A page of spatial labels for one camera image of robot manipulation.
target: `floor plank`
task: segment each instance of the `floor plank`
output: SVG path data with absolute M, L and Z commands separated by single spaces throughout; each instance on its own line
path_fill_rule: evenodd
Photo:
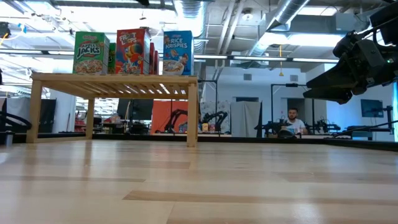
M 398 154 L 294 144 L 0 147 L 1 223 L 398 223 Z

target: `green cereal box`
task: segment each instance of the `green cereal box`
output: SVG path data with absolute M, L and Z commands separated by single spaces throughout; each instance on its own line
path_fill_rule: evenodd
M 109 39 L 101 32 L 76 32 L 74 73 L 107 74 Z
M 108 74 L 114 74 L 116 43 L 109 44 Z

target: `red cereal box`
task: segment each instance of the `red cereal box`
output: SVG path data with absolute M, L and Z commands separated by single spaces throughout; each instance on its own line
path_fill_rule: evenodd
M 149 47 L 149 74 L 153 75 L 154 73 L 154 63 L 155 63 L 155 44 L 150 43 Z
M 150 39 L 146 29 L 118 30 L 117 74 L 149 74 Z
M 159 53 L 157 52 L 157 50 L 155 50 L 155 55 L 154 55 L 154 75 L 158 75 L 159 74 Z

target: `doorway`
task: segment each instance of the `doorway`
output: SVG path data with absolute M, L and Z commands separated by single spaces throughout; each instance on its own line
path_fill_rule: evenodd
M 287 109 L 297 108 L 298 116 L 297 118 L 305 121 L 305 100 L 300 98 L 288 98 L 287 99 Z

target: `computer monitor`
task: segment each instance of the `computer monitor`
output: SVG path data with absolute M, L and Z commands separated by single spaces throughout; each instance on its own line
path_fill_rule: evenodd
M 383 118 L 383 102 L 381 100 L 361 100 L 363 118 Z
M 130 103 L 129 107 L 129 116 L 127 119 L 131 117 L 134 120 L 151 120 L 152 119 L 152 108 L 154 107 L 154 100 L 140 100 L 140 99 L 119 99 L 118 104 L 118 115 L 121 119 L 124 119 L 126 116 L 127 105 Z

